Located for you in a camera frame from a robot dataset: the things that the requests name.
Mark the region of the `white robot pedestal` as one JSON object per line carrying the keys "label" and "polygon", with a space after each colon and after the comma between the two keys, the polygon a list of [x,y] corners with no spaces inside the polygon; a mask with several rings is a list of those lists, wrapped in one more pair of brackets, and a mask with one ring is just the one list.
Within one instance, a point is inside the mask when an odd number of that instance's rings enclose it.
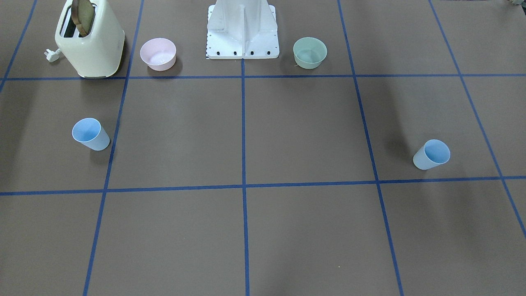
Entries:
{"label": "white robot pedestal", "polygon": [[266,0],[218,0],[208,7],[207,21],[208,59],[280,56],[276,8]]}

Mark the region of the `light blue cup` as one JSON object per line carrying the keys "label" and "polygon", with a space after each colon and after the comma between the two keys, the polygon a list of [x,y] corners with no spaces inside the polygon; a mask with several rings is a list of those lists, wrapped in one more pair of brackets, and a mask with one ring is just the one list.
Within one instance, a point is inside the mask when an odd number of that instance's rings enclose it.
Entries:
{"label": "light blue cup", "polygon": [[72,137],[91,150],[105,150],[110,144],[110,138],[103,126],[95,118],[83,118],[72,128]]}
{"label": "light blue cup", "polygon": [[413,164],[419,170],[429,170],[449,161],[451,152],[447,144],[440,140],[428,140],[413,156]]}

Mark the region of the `green bowl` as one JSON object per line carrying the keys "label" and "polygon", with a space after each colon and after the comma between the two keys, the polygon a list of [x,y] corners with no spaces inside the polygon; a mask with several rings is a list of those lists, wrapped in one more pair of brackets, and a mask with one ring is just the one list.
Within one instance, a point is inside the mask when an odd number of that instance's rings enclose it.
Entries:
{"label": "green bowl", "polygon": [[325,43],[314,37],[303,37],[295,41],[293,56],[297,66],[303,69],[315,69],[327,57]]}

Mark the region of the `toast slice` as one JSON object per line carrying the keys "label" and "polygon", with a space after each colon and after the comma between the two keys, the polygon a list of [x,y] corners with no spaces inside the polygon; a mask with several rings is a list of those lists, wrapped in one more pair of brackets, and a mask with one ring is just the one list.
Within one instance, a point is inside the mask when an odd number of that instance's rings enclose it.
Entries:
{"label": "toast slice", "polygon": [[72,0],[71,19],[80,37],[90,34],[95,18],[95,7],[90,0]]}

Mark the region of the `cream toaster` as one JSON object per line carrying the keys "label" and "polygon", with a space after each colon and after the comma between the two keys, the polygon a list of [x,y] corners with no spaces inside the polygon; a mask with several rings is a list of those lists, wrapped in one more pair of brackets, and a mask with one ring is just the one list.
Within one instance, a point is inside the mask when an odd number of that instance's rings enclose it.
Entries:
{"label": "cream toaster", "polygon": [[55,30],[55,43],[78,75],[106,78],[120,67],[125,33],[107,0],[92,0],[94,21],[90,33],[81,37],[71,19],[72,1],[67,0]]}

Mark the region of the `white toaster plug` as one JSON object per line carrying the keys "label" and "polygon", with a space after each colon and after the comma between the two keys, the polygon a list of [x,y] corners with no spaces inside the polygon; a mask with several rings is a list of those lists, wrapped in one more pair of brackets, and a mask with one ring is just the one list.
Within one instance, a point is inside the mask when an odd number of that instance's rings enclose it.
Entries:
{"label": "white toaster plug", "polygon": [[56,49],[55,51],[51,49],[47,49],[44,54],[48,62],[55,62],[60,58],[62,51],[61,49]]}

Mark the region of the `pink bowl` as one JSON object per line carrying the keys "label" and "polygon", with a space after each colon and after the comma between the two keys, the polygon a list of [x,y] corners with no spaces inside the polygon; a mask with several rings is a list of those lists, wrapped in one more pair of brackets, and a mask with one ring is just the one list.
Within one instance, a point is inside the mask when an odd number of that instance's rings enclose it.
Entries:
{"label": "pink bowl", "polygon": [[140,57],[154,71],[165,71],[172,68],[176,62],[176,45],[169,39],[156,38],[144,43],[140,49]]}

